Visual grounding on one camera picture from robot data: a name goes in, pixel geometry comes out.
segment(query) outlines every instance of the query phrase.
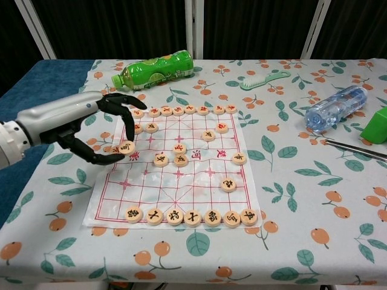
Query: bottle cap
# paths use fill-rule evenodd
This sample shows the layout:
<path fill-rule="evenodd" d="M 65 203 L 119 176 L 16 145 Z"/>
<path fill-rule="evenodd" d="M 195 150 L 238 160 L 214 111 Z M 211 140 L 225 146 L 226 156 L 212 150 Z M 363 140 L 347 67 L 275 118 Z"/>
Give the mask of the bottle cap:
<path fill-rule="evenodd" d="M 116 88 L 122 88 L 122 81 L 121 81 L 121 78 L 120 78 L 120 75 L 119 74 L 116 74 L 115 76 L 112 76 L 111 77 L 111 80 L 113 82 L 113 85 L 116 87 Z"/>

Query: green plastic bottle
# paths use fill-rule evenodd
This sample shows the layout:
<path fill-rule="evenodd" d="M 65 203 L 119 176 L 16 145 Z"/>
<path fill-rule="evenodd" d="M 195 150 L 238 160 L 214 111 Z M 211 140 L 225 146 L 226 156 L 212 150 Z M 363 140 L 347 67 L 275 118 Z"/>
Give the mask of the green plastic bottle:
<path fill-rule="evenodd" d="M 161 82 L 180 77 L 189 77 L 194 71 L 194 62 L 186 50 L 168 56 L 142 60 L 128 65 L 121 74 L 112 76 L 116 88 L 127 86 L 133 90 L 150 88 Z"/>

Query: clear plastic bottle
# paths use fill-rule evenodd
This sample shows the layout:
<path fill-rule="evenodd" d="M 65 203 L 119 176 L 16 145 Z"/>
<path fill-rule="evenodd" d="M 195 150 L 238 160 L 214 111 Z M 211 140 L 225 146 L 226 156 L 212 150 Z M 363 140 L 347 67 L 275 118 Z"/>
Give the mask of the clear plastic bottle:
<path fill-rule="evenodd" d="M 323 131 L 359 110 L 366 101 L 367 90 L 350 86 L 310 107 L 305 113 L 305 124 L 316 132 Z"/>

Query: metal tweezers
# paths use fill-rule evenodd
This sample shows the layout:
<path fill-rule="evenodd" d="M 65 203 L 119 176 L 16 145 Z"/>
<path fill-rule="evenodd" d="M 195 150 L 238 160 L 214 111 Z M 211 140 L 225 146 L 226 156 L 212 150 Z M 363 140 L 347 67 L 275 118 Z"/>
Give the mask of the metal tweezers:
<path fill-rule="evenodd" d="M 363 154 L 365 156 L 387 162 L 387 155 L 386 154 L 378 153 L 375 151 L 371 151 L 371 150 L 367 150 L 367 149 L 363 149 L 360 147 L 347 145 L 347 144 L 343 144 L 343 143 L 339 143 L 339 142 L 335 142 L 335 141 L 331 141 L 331 140 L 326 140 L 325 144 L 329 144 L 329 145 L 332 145 L 332 146 L 337 147 L 337 148 L 342 148 L 342 149 L 349 150 L 352 152 L 360 153 L 360 154 Z"/>

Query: floral tablecloth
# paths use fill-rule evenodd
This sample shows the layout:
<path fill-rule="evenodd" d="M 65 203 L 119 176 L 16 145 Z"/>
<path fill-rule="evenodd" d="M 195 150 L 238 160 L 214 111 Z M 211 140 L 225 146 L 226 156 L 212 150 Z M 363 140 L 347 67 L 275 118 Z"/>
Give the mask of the floral tablecloth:
<path fill-rule="evenodd" d="M 116 91 L 111 76 L 131 62 L 95 61 L 80 91 Z M 251 91 L 238 86 L 245 77 L 279 70 L 291 76 Z M 324 145 L 332 138 L 386 153 L 385 144 L 371 144 L 359 134 L 387 105 L 387 61 L 196 60 L 194 71 L 192 78 L 132 94 L 148 106 L 236 104 L 263 225 L 177 231 L 84 227 L 103 168 L 54 144 L 0 231 L 1 283 L 387 285 L 387 164 Z M 366 106 L 326 132 L 307 131 L 305 110 L 354 83 L 368 90 Z M 116 120 L 98 112 L 77 136 L 98 153 L 108 152 Z"/>

